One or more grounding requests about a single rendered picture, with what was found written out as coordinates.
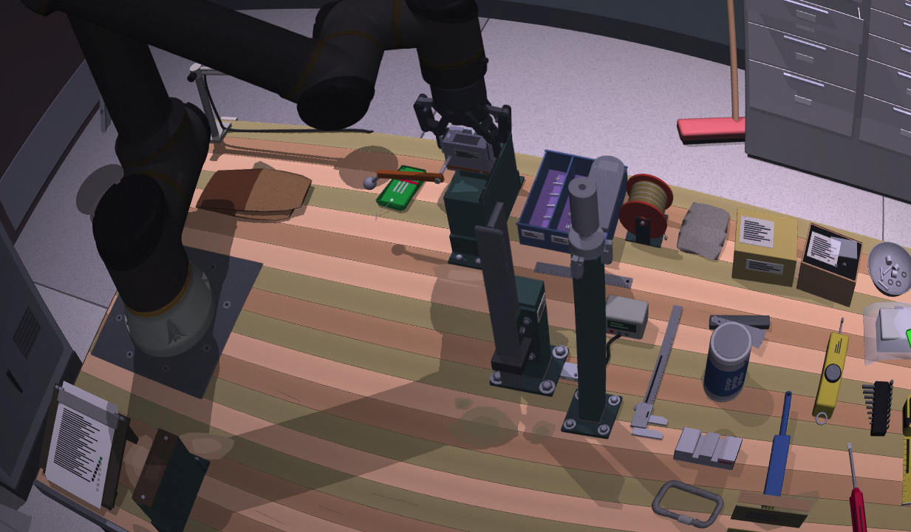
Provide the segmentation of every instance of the tin can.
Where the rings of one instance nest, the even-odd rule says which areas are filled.
[[[705,363],[705,395],[727,401],[738,397],[748,376],[751,335],[747,327],[735,322],[720,324],[712,332]]]

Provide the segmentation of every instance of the metal carabiner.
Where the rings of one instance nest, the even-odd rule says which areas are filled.
[[[675,512],[671,512],[665,508],[662,508],[662,506],[659,506],[659,502],[662,502],[662,497],[665,497],[665,492],[668,491],[669,488],[681,489],[681,491],[687,491],[692,495],[698,495],[699,497],[715,501],[716,506],[712,512],[712,517],[709,518],[708,521],[701,522],[698,521],[698,519],[692,519],[687,515],[679,515]],[[710,491],[705,491],[705,489],[702,488],[696,488],[694,485],[685,484],[685,482],[678,482],[677,480],[670,480],[669,482],[665,482],[665,484],[662,485],[662,489],[659,489],[658,495],[655,495],[655,498],[652,501],[652,511],[658,515],[675,519],[675,521],[684,523],[684,525],[697,526],[698,528],[708,528],[709,526],[713,525],[714,520],[718,519],[718,514],[721,513],[721,508],[724,507],[725,500],[721,498],[721,495],[712,493]]]

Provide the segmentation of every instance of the red screwdriver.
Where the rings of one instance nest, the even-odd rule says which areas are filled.
[[[853,532],[866,532],[866,502],[863,502],[863,492],[856,487],[853,444],[850,444],[850,469],[853,472],[853,495],[850,495],[850,510],[853,512]]]

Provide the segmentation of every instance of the black cord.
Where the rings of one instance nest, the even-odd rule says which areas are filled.
[[[607,364],[610,363],[610,344],[613,343],[614,340],[616,340],[618,337],[621,337],[621,336],[622,336],[621,334],[617,334],[617,336],[610,338],[610,341],[607,341]]]
[[[358,130],[358,129],[333,130],[333,131],[315,130],[315,129],[310,129],[310,130],[233,130],[231,126],[226,127],[226,125],[224,123],[222,123],[222,118],[219,116],[219,110],[216,109],[216,104],[214,101],[212,101],[212,93],[209,92],[209,81],[208,81],[208,78],[205,77],[205,75],[202,76],[202,86],[205,87],[205,96],[207,98],[209,98],[209,106],[212,107],[213,115],[214,115],[216,121],[219,122],[219,127],[222,128],[223,132],[372,132],[371,130]]]

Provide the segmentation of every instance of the drawer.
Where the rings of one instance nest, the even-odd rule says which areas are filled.
[[[859,56],[769,27],[748,23],[749,58],[846,89],[856,88]]]
[[[769,64],[748,61],[748,107],[853,135],[855,91]]]
[[[911,74],[878,61],[868,60],[864,93],[911,109]]]
[[[863,100],[859,139],[911,156],[911,110],[868,95]]]
[[[748,21],[754,24],[859,53],[863,43],[863,21],[832,7],[820,7],[797,0],[745,0]]]
[[[893,43],[893,41],[870,35],[868,58],[911,72],[911,47]]]
[[[872,7],[911,21],[911,0],[872,0]]]
[[[911,47],[911,21],[870,10],[870,34]]]

